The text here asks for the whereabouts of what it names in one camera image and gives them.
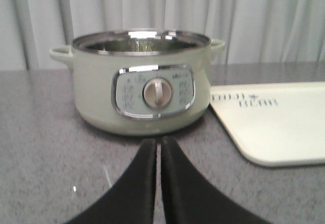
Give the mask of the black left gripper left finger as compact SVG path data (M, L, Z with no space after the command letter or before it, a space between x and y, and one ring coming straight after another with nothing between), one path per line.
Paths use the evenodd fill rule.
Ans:
M156 152L156 141L144 139L114 185L68 223L153 223Z

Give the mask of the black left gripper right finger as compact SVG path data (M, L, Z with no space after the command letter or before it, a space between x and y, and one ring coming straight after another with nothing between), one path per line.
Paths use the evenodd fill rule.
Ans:
M167 223L267 223L216 189L173 137L162 139L161 189Z

